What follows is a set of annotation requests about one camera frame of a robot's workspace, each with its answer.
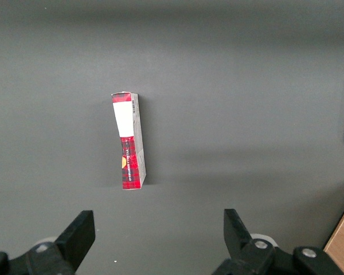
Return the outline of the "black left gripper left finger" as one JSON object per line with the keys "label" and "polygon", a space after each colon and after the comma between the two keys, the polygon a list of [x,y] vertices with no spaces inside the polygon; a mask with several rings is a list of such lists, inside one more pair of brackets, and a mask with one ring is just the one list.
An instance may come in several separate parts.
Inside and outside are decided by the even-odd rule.
{"label": "black left gripper left finger", "polygon": [[13,259],[0,252],[0,274],[76,274],[94,241],[94,214],[84,210],[53,242],[40,242]]}

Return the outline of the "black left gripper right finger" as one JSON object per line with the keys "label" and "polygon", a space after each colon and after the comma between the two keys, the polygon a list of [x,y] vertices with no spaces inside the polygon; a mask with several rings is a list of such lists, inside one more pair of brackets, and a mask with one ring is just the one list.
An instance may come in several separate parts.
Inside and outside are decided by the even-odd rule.
{"label": "black left gripper right finger", "polygon": [[230,257],[214,274],[343,274],[322,249],[299,246],[290,254],[253,238],[235,209],[224,210],[224,241]]}

